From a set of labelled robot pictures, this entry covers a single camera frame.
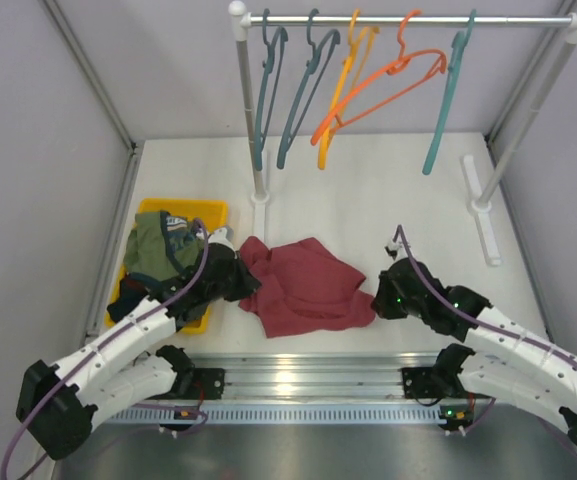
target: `yellow basket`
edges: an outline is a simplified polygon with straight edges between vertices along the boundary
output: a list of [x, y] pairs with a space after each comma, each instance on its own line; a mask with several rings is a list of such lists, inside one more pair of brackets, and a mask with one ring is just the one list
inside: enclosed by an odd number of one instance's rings
[[[209, 232], [216, 230], [223, 226], [228, 221], [228, 204], [217, 200], [181, 200], [173, 198], [144, 198], [139, 205], [138, 213], [142, 212], [158, 212], [165, 210], [176, 217], [187, 217], [189, 219], [199, 217], [206, 225]], [[115, 288], [112, 292], [110, 303], [119, 298], [119, 282], [126, 275], [126, 269], [121, 266], [119, 276], [115, 282]], [[189, 335], [197, 335], [204, 333], [208, 326], [208, 318], [210, 317], [210, 307], [206, 313], [199, 320], [189, 323], [181, 329], [182, 333]], [[112, 327], [115, 322], [112, 321], [110, 315], [106, 313], [106, 325]]]

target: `clothes hanger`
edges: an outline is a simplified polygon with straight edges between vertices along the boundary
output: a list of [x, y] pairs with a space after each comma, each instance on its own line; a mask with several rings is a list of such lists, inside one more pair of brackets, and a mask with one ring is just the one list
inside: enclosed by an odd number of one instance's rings
[[[341, 75], [339, 76], [339, 81], [337, 82], [337, 87], [335, 88], [335, 93], [332, 97], [332, 102], [330, 104], [330, 110], [335, 108], [337, 102], [339, 102], [339, 97], [341, 97], [341, 93], [344, 90], [344, 85], [346, 84], [346, 78], [348, 74], [352, 71], [353, 67], [355, 66], [355, 61], [357, 59], [357, 55], [359, 54], [359, 48], [361, 43], [364, 39], [368, 38], [368, 43], [366, 44], [366, 49], [364, 50], [364, 56], [361, 59], [361, 63], [359, 64], [359, 68], [355, 72], [355, 76], [350, 83], [350, 90], [355, 88], [357, 82], [359, 81], [359, 77], [361, 77], [361, 72], [364, 69], [364, 65], [366, 64], [366, 60], [370, 56], [370, 51], [372, 50], [372, 45], [375, 41], [375, 37], [379, 33], [379, 27], [364, 27], [359, 32], [359, 35], [356, 39], [353, 39], [353, 33], [355, 30], [355, 22], [357, 21], [357, 17], [359, 16], [359, 9], [356, 9], [352, 14], [352, 20], [350, 20], [350, 25], [348, 26], [348, 46], [350, 47], [350, 51], [348, 56], [343, 61], [343, 69], [341, 71]], [[337, 115], [335, 116], [335, 121], [337, 125], [341, 123], [341, 117], [344, 114], [345, 107], [342, 108]], [[317, 165], [319, 169], [324, 170], [326, 168], [326, 158], [328, 155], [328, 149], [330, 148], [330, 143], [332, 142], [333, 137], [335, 136], [334, 132], [331, 132], [330, 125], [326, 127], [322, 136], [321, 136], [321, 143], [319, 144], [319, 158]]]
[[[324, 118], [324, 120], [321, 122], [321, 124], [317, 127], [317, 129], [315, 130], [315, 133], [313, 134], [312, 138], [310, 139], [310, 143], [312, 145], [317, 144], [319, 139], [322, 137], [323, 132], [326, 130], [326, 128], [328, 128], [330, 126], [330, 124], [332, 123], [332, 121], [334, 119], [337, 120], [337, 125], [330, 128], [330, 131], [332, 133], [335, 133], [338, 130], [340, 130], [346, 126], [348, 126], [352, 123], [355, 123], [356, 121], [362, 119], [366, 115], [371, 114], [375, 110], [377, 110], [377, 109], [383, 107], [384, 105], [392, 102], [393, 100], [396, 100], [397, 98], [405, 95], [406, 93], [410, 92], [411, 90], [414, 90], [418, 86], [420, 86], [423, 83], [430, 80], [432, 77], [434, 77], [438, 73], [445, 73], [446, 72], [446, 64], [447, 64], [446, 54], [437, 48], [418, 50], [416, 52], [409, 53], [407, 55], [404, 54], [406, 51], [406, 42], [403, 39], [403, 33], [404, 33], [405, 28], [406, 28], [406, 25], [408, 24], [408, 21], [412, 17], [414, 17], [416, 15], [421, 15], [421, 13], [422, 13], [421, 10], [413, 10], [408, 15], [406, 15], [406, 17], [401, 22], [401, 25], [399, 26], [399, 32], [397, 33], [397, 42], [400, 45], [399, 56], [397, 57], [397, 60], [389, 63], [388, 65], [385, 65], [384, 67], [380, 68], [379, 70], [374, 72], [372, 75], [370, 75], [367, 79], [365, 79], [363, 82], [361, 82], [361, 84], [359, 84], [357, 87], [353, 88], [343, 98], [343, 100], [341, 100], [341, 102], [339, 102], [337, 104], [337, 106], [335, 108], [333, 108], [330, 112], [328, 112], [328, 115], [326, 116], [326, 118]], [[346, 106], [350, 103], [350, 101], [353, 98], [355, 98], [362, 90], [364, 90], [366, 87], [368, 87], [370, 84], [372, 84], [379, 77], [381, 77], [384, 74], [396, 75], [398, 73], [401, 73], [408, 67], [408, 65], [410, 64], [410, 62], [413, 59], [415, 59], [417, 57], [425, 56], [425, 55], [437, 55], [437, 59], [432, 64], [430, 69], [428, 69], [428, 71], [426, 72], [426, 74], [423, 76], [423, 78], [421, 80], [418, 80], [417, 82], [404, 88], [403, 90], [392, 95], [391, 97], [387, 98], [386, 100], [379, 102], [377, 105], [369, 108], [368, 110], [360, 113], [359, 115], [352, 117], [350, 120], [341, 121], [341, 118], [337, 118], [337, 115], [339, 114], [339, 112], [342, 109], [346, 108]]]
[[[279, 143], [279, 152], [277, 154], [277, 168], [283, 169], [284, 165], [286, 164], [286, 154], [288, 150], [292, 146], [292, 142], [297, 136], [299, 132], [299, 127], [301, 126], [301, 122], [303, 122], [304, 117], [306, 116], [306, 112], [308, 111], [308, 107], [310, 106], [310, 102], [315, 95], [315, 91], [319, 86], [319, 82], [321, 81], [321, 77], [323, 76], [324, 72], [326, 71], [326, 67], [328, 66], [328, 62], [330, 62], [330, 58], [332, 57], [333, 52], [335, 51], [335, 47], [341, 43], [341, 35], [339, 30], [332, 29], [324, 38], [319, 42], [319, 45], [316, 45], [315, 42], [312, 41], [310, 30], [312, 28], [313, 18], [315, 15], [319, 13], [319, 10], [313, 8], [308, 16], [308, 26], [306, 27], [306, 40], [308, 45], [312, 48], [312, 57], [308, 62], [306, 62], [306, 71], [304, 72], [304, 76], [301, 79], [301, 84], [299, 85], [299, 89], [297, 90], [297, 94], [295, 95], [295, 99], [292, 102], [292, 107], [290, 108], [290, 113], [288, 114], [288, 121], [286, 122], [286, 126], [284, 127], [284, 132], [281, 135], [281, 141]], [[304, 95], [304, 91], [306, 90], [306, 85], [308, 84], [308, 79], [311, 75], [314, 75], [319, 67], [319, 63], [321, 61], [321, 54], [323, 52], [324, 47], [326, 44], [330, 42], [330, 47], [328, 49], [328, 55], [324, 60], [323, 66], [315, 80], [315, 84], [312, 87], [312, 91], [310, 92], [310, 96], [308, 100], [306, 100], [306, 104], [304, 105], [304, 109], [301, 112], [299, 120], [297, 120], [297, 126], [294, 130], [291, 131], [292, 124], [297, 116], [297, 109], [299, 108], [299, 103], [301, 102], [301, 97]]]
[[472, 33], [472, 27], [475, 25], [476, 16], [477, 10], [473, 9], [470, 12], [470, 19], [468, 20], [466, 33], [457, 32], [452, 40], [452, 54], [450, 55], [450, 64], [448, 65], [448, 75], [446, 78], [444, 98], [441, 101], [441, 109], [439, 110], [439, 118], [437, 120], [437, 128], [435, 128], [435, 135], [432, 137], [432, 142], [430, 143], [430, 148], [428, 149], [426, 161], [424, 162], [424, 167], [422, 169], [424, 175], [430, 175], [430, 172], [432, 172], [432, 167], [435, 164], [435, 159], [437, 158], [437, 151], [439, 150], [441, 137], [444, 134], [446, 120], [448, 119], [448, 112], [450, 112], [452, 99], [455, 96], [455, 89], [457, 88], [457, 81], [459, 80], [461, 60], [464, 56], [466, 45], [468, 45], [468, 40], [470, 40], [470, 34]]
[[[268, 15], [270, 10], [267, 8], [264, 10], [264, 16], [261, 23], [261, 31], [264, 40], [264, 45], [266, 45], [266, 61], [263, 62], [264, 74], [261, 79], [261, 87], [259, 88], [259, 100], [257, 101], [257, 115], [255, 117], [255, 135], [254, 135], [254, 160], [255, 169], [261, 171], [262, 161], [261, 154], [266, 145], [266, 136], [268, 135], [268, 126], [270, 125], [270, 118], [272, 117], [272, 109], [275, 105], [275, 96], [277, 95], [277, 85], [279, 84], [279, 75], [281, 75], [281, 64], [284, 61], [284, 47], [288, 41], [288, 32], [284, 27], [277, 27], [275, 34], [272, 37], [272, 41], [268, 42], [268, 37], [266, 36], [266, 28], [268, 23]], [[270, 104], [268, 105], [268, 113], [266, 115], [266, 124], [264, 125], [263, 131], [261, 129], [261, 119], [264, 112], [264, 100], [266, 98], [266, 89], [268, 88], [268, 77], [275, 68], [275, 55], [277, 49], [277, 42], [279, 42], [279, 63], [277, 64], [277, 73], [275, 74], [275, 83], [272, 87], [272, 93], [270, 95]]]

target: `orange clothes hanger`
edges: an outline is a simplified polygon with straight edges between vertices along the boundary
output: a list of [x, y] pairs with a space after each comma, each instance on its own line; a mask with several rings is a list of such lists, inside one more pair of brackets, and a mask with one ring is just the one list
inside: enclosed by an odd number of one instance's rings
[[[359, 84], [357, 87], [353, 88], [348, 93], [348, 95], [346, 95], [343, 98], [343, 100], [341, 100], [341, 102], [339, 102], [333, 109], [331, 109], [330, 112], [328, 112], [328, 115], [326, 116], [326, 118], [324, 118], [324, 120], [321, 122], [321, 124], [315, 130], [315, 133], [313, 134], [312, 138], [310, 139], [311, 145], [316, 145], [317, 142], [319, 141], [319, 139], [322, 137], [324, 131], [326, 131], [327, 129], [330, 129], [330, 132], [332, 134], [334, 134], [338, 130], [340, 130], [340, 129], [342, 129], [342, 128], [344, 128], [344, 127], [346, 127], [352, 123], [355, 123], [357, 120], [364, 118], [366, 115], [371, 114], [375, 110], [378, 110], [379, 108], [392, 102], [393, 100], [396, 100], [397, 98], [405, 95], [406, 93], [410, 92], [411, 90], [414, 90], [418, 86], [420, 86], [423, 83], [430, 80], [432, 77], [434, 77], [438, 73], [446, 73], [446, 66], [448, 63], [448, 61], [446, 59], [446, 54], [437, 48], [418, 50], [416, 52], [409, 53], [409, 54], [405, 55], [406, 42], [404, 41], [404, 38], [403, 38], [404, 30], [406, 29], [406, 25], [408, 24], [408, 21], [414, 16], [421, 15], [421, 13], [422, 13], [421, 10], [413, 10], [408, 15], [406, 15], [406, 17], [401, 22], [401, 25], [399, 26], [399, 31], [397, 33], [397, 42], [400, 45], [399, 56], [397, 57], [397, 60], [389, 63], [388, 65], [386, 65], [386, 66], [380, 68], [379, 70], [377, 70], [376, 72], [374, 72], [366, 80], [361, 82], [361, 84]], [[403, 72], [414, 58], [421, 57], [424, 55], [437, 55], [437, 60], [435, 60], [435, 62], [432, 64], [432, 66], [426, 72], [426, 74], [423, 76], [423, 78], [421, 78], [421, 80], [418, 80], [417, 82], [404, 88], [400, 92], [397, 92], [396, 94], [392, 95], [391, 97], [387, 98], [386, 100], [379, 102], [377, 105], [369, 108], [368, 110], [360, 113], [359, 115], [352, 117], [350, 120], [347, 120], [345, 122], [342, 120], [340, 112], [343, 112], [343, 110], [348, 106], [350, 101], [353, 98], [355, 98], [362, 90], [364, 90], [366, 87], [368, 87], [371, 83], [373, 83], [375, 80], [377, 80], [383, 74], [396, 75], [398, 73]], [[334, 127], [330, 127], [330, 124], [332, 123], [333, 120], [336, 120], [337, 124]]]
[[[355, 62], [357, 60], [357, 55], [359, 54], [359, 49], [361, 47], [361, 43], [364, 39], [368, 39], [366, 43], [366, 48], [364, 50], [364, 56], [359, 63], [359, 67], [355, 72], [355, 75], [350, 83], [350, 90], [354, 89], [359, 81], [359, 77], [361, 76], [361, 72], [364, 69], [364, 65], [366, 64], [366, 60], [370, 56], [370, 51], [372, 50], [372, 45], [375, 41], [375, 36], [379, 33], [379, 27], [364, 27], [359, 32], [357, 38], [353, 38], [353, 33], [355, 31], [355, 22], [357, 21], [357, 17], [359, 16], [359, 9], [356, 9], [352, 15], [352, 20], [350, 20], [350, 25], [348, 26], [348, 46], [350, 47], [348, 56], [343, 60], [343, 69], [341, 71], [341, 75], [339, 76], [339, 80], [337, 81], [337, 86], [335, 87], [335, 93], [332, 97], [332, 102], [330, 103], [330, 110], [334, 109], [337, 103], [339, 102], [339, 98], [341, 97], [341, 93], [344, 90], [344, 85], [346, 84], [346, 79], [350, 72], [352, 71], [353, 67], [355, 66]], [[344, 114], [345, 108], [340, 109], [337, 113], [337, 116], [341, 118]], [[318, 166], [321, 170], [326, 168], [326, 157], [328, 155], [328, 149], [330, 148], [330, 144], [332, 143], [332, 139], [335, 136], [334, 132], [331, 132], [330, 125], [328, 125], [322, 134], [321, 142], [319, 144], [319, 158], [318, 158]]]

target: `red cloth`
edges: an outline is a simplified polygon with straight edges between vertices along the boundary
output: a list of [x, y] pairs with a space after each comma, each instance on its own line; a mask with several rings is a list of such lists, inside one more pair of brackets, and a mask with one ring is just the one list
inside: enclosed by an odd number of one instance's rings
[[261, 319], [266, 337], [365, 327], [375, 318], [366, 277], [335, 258], [314, 238], [269, 250], [249, 237], [241, 258], [261, 288], [239, 307]]

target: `blue clothes hanger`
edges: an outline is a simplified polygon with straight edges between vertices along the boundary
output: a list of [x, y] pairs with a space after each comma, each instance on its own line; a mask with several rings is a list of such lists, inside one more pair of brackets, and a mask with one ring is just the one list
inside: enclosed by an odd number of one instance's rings
[[[277, 27], [275, 34], [272, 37], [272, 41], [268, 42], [268, 37], [266, 36], [266, 26], [268, 22], [268, 14], [270, 10], [267, 8], [264, 10], [264, 18], [262, 21], [262, 35], [264, 39], [264, 45], [266, 45], [266, 61], [263, 62], [264, 75], [261, 79], [261, 87], [259, 88], [259, 99], [257, 101], [257, 116], [255, 117], [255, 135], [254, 135], [254, 160], [255, 169], [261, 171], [261, 153], [266, 145], [266, 136], [268, 135], [268, 126], [270, 125], [270, 118], [272, 117], [272, 109], [275, 105], [275, 96], [277, 95], [277, 85], [279, 84], [279, 75], [281, 75], [281, 64], [284, 61], [284, 46], [288, 41], [288, 32], [284, 27]], [[275, 74], [275, 83], [272, 87], [272, 93], [270, 95], [270, 104], [268, 105], [268, 113], [266, 114], [266, 124], [264, 129], [261, 129], [261, 119], [264, 113], [264, 100], [266, 98], [266, 89], [268, 88], [268, 77], [275, 68], [275, 58], [277, 42], [279, 42], [279, 63], [277, 64], [277, 73]]]
[[[293, 140], [295, 139], [297, 133], [299, 132], [301, 122], [303, 122], [304, 117], [306, 116], [308, 107], [310, 107], [310, 102], [312, 101], [312, 98], [315, 96], [315, 91], [319, 86], [321, 77], [326, 71], [326, 67], [328, 66], [328, 62], [330, 62], [330, 58], [332, 57], [332, 54], [335, 51], [335, 47], [341, 43], [341, 35], [339, 33], [339, 30], [337, 29], [332, 29], [328, 33], [326, 33], [321, 42], [319, 42], [319, 45], [316, 45], [315, 42], [312, 41], [310, 30], [312, 28], [313, 18], [318, 13], [319, 10], [313, 8], [308, 18], [308, 26], [306, 28], [306, 40], [308, 41], [308, 45], [310, 45], [312, 48], [312, 57], [310, 60], [308, 60], [308, 62], [306, 62], [306, 71], [304, 72], [304, 76], [301, 79], [301, 84], [299, 84], [299, 89], [297, 90], [295, 99], [292, 102], [292, 107], [290, 108], [290, 113], [288, 114], [288, 120], [286, 122], [286, 126], [284, 127], [284, 132], [281, 135], [281, 141], [279, 143], [279, 152], [277, 153], [277, 168], [279, 169], [284, 168], [284, 165], [286, 164], [286, 154], [288, 153], [288, 150], [292, 146]], [[301, 112], [301, 116], [297, 121], [297, 126], [294, 128], [294, 130], [292, 130], [292, 124], [295, 121], [295, 117], [297, 116], [297, 109], [299, 108], [301, 97], [303, 97], [304, 91], [306, 90], [308, 79], [310, 78], [311, 75], [313, 75], [317, 71], [319, 63], [321, 61], [321, 54], [329, 41], [330, 41], [330, 47], [328, 49], [328, 55], [324, 60], [323, 66], [321, 67], [317, 80], [315, 80], [315, 84], [312, 87], [312, 91], [310, 92], [310, 96], [308, 97], [306, 104], [304, 105], [304, 109]]]
[[430, 175], [430, 172], [432, 172], [432, 167], [435, 164], [435, 159], [437, 158], [437, 151], [439, 150], [441, 137], [444, 134], [444, 129], [446, 128], [448, 112], [450, 112], [452, 99], [455, 96], [455, 90], [457, 88], [457, 81], [459, 80], [461, 60], [464, 56], [466, 45], [468, 45], [468, 40], [470, 40], [470, 34], [472, 33], [472, 27], [475, 24], [476, 16], [477, 10], [473, 9], [470, 12], [470, 19], [468, 20], [468, 27], [466, 32], [457, 32], [455, 38], [452, 40], [452, 55], [450, 56], [450, 63], [448, 64], [448, 75], [446, 76], [444, 98], [441, 102], [441, 109], [439, 110], [439, 119], [437, 120], [435, 135], [432, 138], [432, 142], [430, 143], [430, 148], [428, 149], [428, 154], [426, 155], [426, 161], [424, 162], [424, 168], [422, 169], [424, 175]]

